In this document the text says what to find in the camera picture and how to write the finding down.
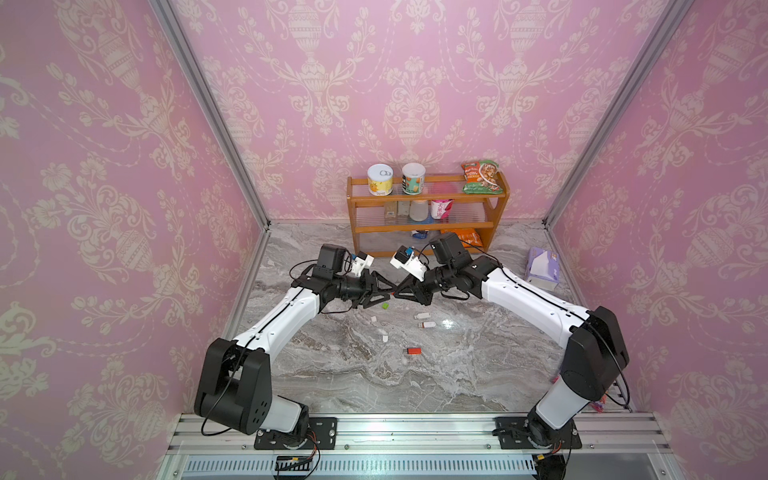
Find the green orange can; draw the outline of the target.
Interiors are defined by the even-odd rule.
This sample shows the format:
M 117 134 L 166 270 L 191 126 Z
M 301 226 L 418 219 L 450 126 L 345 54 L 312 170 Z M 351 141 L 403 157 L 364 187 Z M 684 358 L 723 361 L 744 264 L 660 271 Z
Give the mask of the green orange can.
M 420 195 L 423 192 L 426 168 L 420 163 L 407 163 L 402 167 L 402 191 L 405 195 Z

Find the green red snack packet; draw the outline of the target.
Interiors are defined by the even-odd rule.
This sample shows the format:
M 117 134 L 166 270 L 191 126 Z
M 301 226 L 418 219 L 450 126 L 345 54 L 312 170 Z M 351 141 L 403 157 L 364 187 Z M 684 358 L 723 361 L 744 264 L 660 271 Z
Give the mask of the green red snack packet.
M 499 166 L 493 160 L 478 160 L 462 165 L 465 184 L 464 194 L 499 195 L 504 192 L 497 180 Z

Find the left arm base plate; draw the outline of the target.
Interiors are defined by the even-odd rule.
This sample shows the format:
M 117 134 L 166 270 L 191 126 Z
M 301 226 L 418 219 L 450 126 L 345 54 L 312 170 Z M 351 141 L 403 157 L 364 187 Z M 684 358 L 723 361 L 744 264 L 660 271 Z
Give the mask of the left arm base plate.
M 255 450 L 334 450 L 338 432 L 337 417 L 310 416 L 300 420 L 291 432 L 278 430 L 258 430 Z

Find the purple candy bag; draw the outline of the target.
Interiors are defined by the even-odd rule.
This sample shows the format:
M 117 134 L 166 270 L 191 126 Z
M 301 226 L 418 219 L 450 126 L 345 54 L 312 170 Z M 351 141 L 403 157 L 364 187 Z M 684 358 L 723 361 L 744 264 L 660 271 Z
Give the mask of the purple candy bag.
M 600 400 L 593 401 L 590 406 L 596 411 L 602 413 L 606 406 L 606 397 L 603 396 Z

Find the purple tissue box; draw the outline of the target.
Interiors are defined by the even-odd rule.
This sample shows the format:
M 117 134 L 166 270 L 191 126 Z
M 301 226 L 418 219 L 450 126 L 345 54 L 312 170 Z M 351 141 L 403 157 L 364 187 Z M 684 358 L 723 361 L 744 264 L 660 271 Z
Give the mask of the purple tissue box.
M 560 283 L 558 256 L 549 250 L 531 247 L 528 253 L 525 280 L 540 289 L 554 291 Z

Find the pink white cup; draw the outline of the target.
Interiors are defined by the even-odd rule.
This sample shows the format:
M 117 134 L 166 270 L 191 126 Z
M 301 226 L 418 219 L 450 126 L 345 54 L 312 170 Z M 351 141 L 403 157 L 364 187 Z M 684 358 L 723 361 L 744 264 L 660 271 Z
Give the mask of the pink white cup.
M 450 215 L 451 208 L 453 206 L 452 199 L 437 199 L 430 201 L 430 216 L 434 220 L 444 220 Z

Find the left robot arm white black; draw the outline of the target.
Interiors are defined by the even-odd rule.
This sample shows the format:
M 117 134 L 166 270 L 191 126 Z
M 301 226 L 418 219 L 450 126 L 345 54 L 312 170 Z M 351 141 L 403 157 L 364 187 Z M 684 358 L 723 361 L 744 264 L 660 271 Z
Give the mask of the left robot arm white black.
M 387 301 L 395 284 L 367 268 L 359 276 L 316 265 L 306 268 L 283 299 L 251 328 L 208 347 L 194 413 L 227 430 L 279 432 L 301 442 L 308 435 L 308 407 L 273 393 L 272 363 L 296 333 L 333 300 L 368 308 Z

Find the wooden shelf rack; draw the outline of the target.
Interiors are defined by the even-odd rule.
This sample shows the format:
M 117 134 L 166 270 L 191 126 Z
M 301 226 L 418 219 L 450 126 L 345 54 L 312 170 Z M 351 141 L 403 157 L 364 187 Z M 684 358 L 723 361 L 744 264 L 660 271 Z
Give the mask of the wooden shelf rack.
M 388 256 L 401 245 L 423 244 L 421 233 L 431 238 L 444 230 L 472 230 L 488 247 L 510 197 L 503 174 L 496 175 L 495 183 L 502 188 L 499 194 L 466 193 L 462 174 L 432 175 L 419 195 L 405 194 L 395 182 L 391 194 L 375 196 L 367 179 L 350 177 L 346 203 L 354 248 Z

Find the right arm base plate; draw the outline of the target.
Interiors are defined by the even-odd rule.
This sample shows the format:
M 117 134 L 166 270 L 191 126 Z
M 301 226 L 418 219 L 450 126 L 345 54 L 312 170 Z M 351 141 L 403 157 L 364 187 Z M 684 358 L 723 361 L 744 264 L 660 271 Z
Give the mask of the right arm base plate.
M 570 420 L 559 430 L 553 430 L 542 422 L 530 425 L 526 416 L 501 416 L 494 419 L 492 435 L 499 441 L 502 450 L 535 449 L 555 451 L 558 449 L 581 449 L 583 444 Z

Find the orange snack bag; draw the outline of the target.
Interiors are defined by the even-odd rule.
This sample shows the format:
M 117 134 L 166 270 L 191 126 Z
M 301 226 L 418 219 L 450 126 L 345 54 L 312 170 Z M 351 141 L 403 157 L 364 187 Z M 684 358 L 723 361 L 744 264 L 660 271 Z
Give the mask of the orange snack bag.
M 484 244 L 479 233 L 472 228 L 453 229 L 453 233 L 457 235 L 459 240 L 467 247 L 484 248 Z

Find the white plastic bottle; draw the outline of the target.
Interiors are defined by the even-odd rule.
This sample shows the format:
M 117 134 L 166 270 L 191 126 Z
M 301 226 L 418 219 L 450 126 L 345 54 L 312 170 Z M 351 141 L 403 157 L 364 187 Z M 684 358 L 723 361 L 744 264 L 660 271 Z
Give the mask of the white plastic bottle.
M 429 217 L 429 202 L 413 200 L 410 202 L 409 218 L 414 222 L 424 222 Z

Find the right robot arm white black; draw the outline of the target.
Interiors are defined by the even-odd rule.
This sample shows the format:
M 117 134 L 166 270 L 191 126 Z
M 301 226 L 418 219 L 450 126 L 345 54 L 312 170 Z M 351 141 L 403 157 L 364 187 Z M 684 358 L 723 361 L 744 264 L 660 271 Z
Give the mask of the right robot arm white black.
M 525 420 L 532 444 L 558 444 L 573 418 L 600 400 L 630 362 L 616 315 L 602 306 L 589 310 L 532 285 L 455 233 L 435 237 L 429 247 L 438 261 L 435 268 L 423 263 L 414 248 L 402 246 L 393 254 L 390 264 L 407 272 L 395 297 L 429 305 L 435 293 L 457 289 L 505 308 L 564 349 L 558 378 Z

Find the aluminium front rail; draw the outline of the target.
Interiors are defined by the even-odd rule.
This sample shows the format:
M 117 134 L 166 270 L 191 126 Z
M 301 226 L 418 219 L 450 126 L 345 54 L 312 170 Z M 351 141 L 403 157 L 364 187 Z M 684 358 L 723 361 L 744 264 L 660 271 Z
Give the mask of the aluminium front rail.
M 522 433 L 499 436 L 501 413 L 333 413 L 334 426 L 319 428 L 320 445 L 334 442 L 333 451 L 352 453 L 471 453 L 486 454 L 513 445 L 521 452 L 538 452 Z M 184 415 L 167 450 L 169 455 L 266 453 L 284 445 L 270 432 L 245 435 L 235 430 L 218 436 L 200 433 L 202 419 Z M 578 439 L 564 453 L 668 454 L 672 451 L 654 415 L 650 413 L 583 413 L 565 431 Z

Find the yellow white can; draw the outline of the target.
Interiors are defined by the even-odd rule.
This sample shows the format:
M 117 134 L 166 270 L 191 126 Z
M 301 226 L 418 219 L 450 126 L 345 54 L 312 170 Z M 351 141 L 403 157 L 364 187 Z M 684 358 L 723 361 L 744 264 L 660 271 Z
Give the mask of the yellow white can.
M 367 170 L 367 185 L 373 196 L 387 196 L 393 191 L 394 170 L 387 164 L 374 164 Z

